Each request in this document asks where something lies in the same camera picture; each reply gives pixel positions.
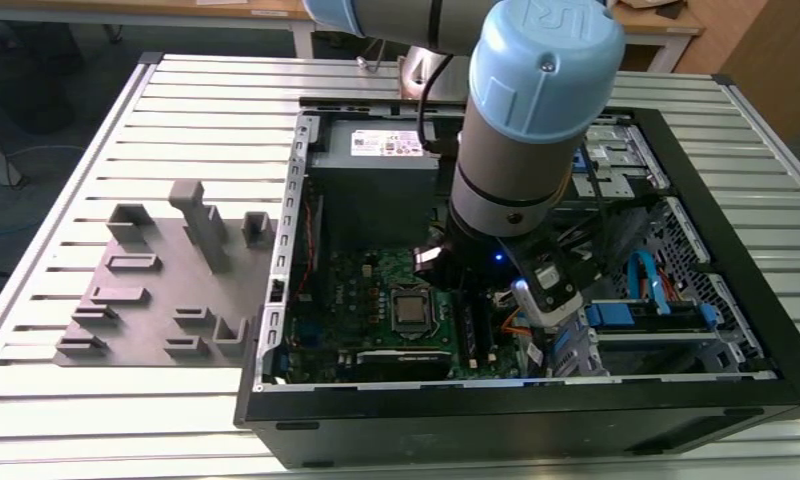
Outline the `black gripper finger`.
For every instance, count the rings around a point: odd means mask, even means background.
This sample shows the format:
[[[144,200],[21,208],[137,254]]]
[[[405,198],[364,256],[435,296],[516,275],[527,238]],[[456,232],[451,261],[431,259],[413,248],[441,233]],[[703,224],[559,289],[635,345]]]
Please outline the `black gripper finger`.
[[[412,250],[412,267],[415,276],[431,276],[437,271],[441,247],[416,247]]]

